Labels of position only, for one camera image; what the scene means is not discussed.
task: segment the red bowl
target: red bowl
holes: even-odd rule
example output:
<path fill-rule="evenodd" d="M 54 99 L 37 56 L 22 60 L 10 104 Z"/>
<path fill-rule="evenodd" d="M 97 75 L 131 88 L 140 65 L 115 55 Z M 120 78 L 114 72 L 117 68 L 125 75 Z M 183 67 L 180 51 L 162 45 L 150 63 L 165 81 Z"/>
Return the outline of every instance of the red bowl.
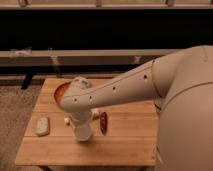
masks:
<path fill-rule="evenodd" d="M 69 88 L 71 82 L 67 82 L 64 84 L 61 84 L 60 86 L 58 86 L 58 88 L 55 90 L 54 93 L 54 98 L 56 103 L 60 106 L 60 101 L 61 98 L 63 97 L 64 93 L 66 92 L 66 90 Z"/>

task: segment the table leg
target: table leg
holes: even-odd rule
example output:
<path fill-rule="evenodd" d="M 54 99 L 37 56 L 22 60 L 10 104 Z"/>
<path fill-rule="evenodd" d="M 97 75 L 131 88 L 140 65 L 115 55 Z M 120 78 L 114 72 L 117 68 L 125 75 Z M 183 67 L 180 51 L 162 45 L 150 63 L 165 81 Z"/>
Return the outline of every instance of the table leg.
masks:
<path fill-rule="evenodd" d="M 43 171 L 52 171 L 48 166 L 38 166 Z"/>

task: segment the red food item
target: red food item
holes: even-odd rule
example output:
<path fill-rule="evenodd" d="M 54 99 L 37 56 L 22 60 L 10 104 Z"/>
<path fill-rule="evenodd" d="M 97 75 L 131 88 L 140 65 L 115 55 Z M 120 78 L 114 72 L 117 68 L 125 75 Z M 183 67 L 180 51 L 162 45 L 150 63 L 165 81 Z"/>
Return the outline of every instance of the red food item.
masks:
<path fill-rule="evenodd" d="M 108 125 L 108 118 L 107 118 L 107 113 L 103 112 L 100 115 L 100 128 L 101 128 L 101 132 L 102 134 L 106 134 L 107 132 L 107 125 Z"/>
<path fill-rule="evenodd" d="M 69 88 L 70 83 L 71 82 L 64 83 L 64 84 L 58 86 L 58 88 L 55 90 L 54 98 L 55 98 L 56 103 L 59 106 L 60 106 L 61 98 L 63 97 L 66 90 Z"/>

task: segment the wooden table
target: wooden table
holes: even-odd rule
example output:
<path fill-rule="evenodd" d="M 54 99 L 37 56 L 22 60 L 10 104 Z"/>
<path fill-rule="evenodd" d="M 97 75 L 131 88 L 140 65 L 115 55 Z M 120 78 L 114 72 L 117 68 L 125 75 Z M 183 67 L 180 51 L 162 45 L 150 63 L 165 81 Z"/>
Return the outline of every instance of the wooden table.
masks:
<path fill-rule="evenodd" d="M 64 124 L 68 113 L 54 101 L 54 91 L 70 79 L 47 79 L 28 123 L 16 156 L 16 165 L 66 166 L 153 166 L 157 115 L 152 101 L 100 108 L 108 114 L 108 131 L 101 134 L 99 120 L 92 122 L 93 137 L 77 142 L 73 130 Z M 91 80 L 93 85 L 104 79 Z M 38 117 L 50 118 L 50 134 L 37 137 Z"/>

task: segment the small white object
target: small white object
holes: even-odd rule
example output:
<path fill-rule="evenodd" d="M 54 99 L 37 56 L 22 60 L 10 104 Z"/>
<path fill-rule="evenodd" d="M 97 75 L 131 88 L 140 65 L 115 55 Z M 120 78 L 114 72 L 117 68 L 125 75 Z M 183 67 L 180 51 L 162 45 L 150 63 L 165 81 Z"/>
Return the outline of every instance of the small white object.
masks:
<path fill-rule="evenodd" d="M 49 118 L 48 117 L 41 117 L 38 118 L 36 124 L 36 135 L 37 136 L 45 136 L 49 134 L 50 127 L 49 127 Z"/>
<path fill-rule="evenodd" d="M 64 123 L 66 124 L 66 125 L 70 125 L 70 118 L 64 118 Z"/>
<path fill-rule="evenodd" d="M 97 119 L 97 118 L 100 117 L 100 112 L 99 112 L 98 108 L 91 109 L 91 111 L 92 111 L 92 118 L 93 119 Z"/>
<path fill-rule="evenodd" d="M 134 64 L 140 64 L 141 56 L 134 57 Z"/>
<path fill-rule="evenodd" d="M 74 133 L 78 141 L 86 141 L 92 136 L 89 123 L 74 128 Z"/>

